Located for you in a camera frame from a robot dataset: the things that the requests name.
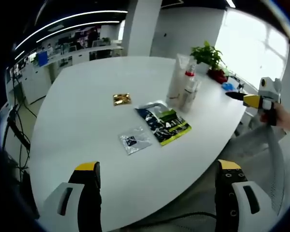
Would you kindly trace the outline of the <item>person's right hand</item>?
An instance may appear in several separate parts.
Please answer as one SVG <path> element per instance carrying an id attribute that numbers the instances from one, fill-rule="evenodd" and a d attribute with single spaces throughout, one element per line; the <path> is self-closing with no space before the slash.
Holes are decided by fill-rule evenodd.
<path id="1" fill-rule="evenodd" d="M 271 126 L 277 126 L 277 111 L 275 108 L 261 111 L 261 121 Z"/>

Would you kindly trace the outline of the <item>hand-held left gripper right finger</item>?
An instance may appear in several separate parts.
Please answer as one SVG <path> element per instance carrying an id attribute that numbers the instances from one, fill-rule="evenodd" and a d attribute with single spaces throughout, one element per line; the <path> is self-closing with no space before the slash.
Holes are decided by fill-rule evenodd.
<path id="1" fill-rule="evenodd" d="M 219 159 L 215 177 L 217 232 L 266 232 L 274 223 L 268 194 L 248 181 L 241 167 Z"/>

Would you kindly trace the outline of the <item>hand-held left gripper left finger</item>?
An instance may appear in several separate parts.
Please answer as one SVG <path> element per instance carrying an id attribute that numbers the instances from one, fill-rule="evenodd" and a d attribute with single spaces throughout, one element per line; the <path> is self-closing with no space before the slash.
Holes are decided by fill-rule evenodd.
<path id="1" fill-rule="evenodd" d="M 101 232 L 101 177 L 98 161 L 82 163 L 68 182 L 45 200 L 42 226 L 47 232 Z"/>

